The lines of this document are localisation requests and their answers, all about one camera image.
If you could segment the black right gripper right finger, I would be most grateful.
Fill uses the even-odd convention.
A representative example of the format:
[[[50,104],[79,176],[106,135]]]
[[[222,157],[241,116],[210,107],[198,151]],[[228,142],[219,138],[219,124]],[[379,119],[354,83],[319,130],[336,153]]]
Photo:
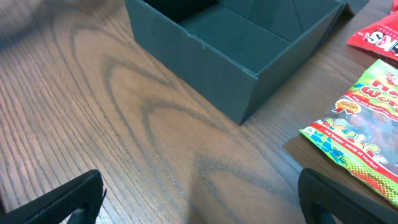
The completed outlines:
[[[317,171],[305,168],[298,179],[298,197],[310,224],[397,224],[397,212],[342,186]]]

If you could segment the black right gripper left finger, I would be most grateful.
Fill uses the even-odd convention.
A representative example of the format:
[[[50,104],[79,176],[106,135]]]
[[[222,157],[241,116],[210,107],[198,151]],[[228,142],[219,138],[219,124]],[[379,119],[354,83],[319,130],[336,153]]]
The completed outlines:
[[[35,200],[1,216],[1,223],[35,224],[68,223],[94,224],[100,212],[106,190],[97,169],[49,191]]]

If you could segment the dark green gift box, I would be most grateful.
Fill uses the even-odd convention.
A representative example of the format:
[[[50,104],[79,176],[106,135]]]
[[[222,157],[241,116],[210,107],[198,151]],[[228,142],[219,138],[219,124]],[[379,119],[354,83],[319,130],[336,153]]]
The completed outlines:
[[[365,1],[126,0],[135,41],[242,124]]]

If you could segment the green Haribo gummy bag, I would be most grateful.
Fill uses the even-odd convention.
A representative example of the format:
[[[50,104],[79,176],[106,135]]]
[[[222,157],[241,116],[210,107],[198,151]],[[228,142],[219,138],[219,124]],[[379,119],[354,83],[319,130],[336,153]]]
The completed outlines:
[[[300,131],[333,162],[397,205],[397,69],[377,60]]]

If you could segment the red snack bag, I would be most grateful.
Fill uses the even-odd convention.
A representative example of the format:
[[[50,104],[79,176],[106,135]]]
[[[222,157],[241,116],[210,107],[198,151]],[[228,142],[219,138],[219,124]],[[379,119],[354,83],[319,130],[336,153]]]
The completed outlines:
[[[397,60],[397,0],[388,16],[355,32],[347,44]]]

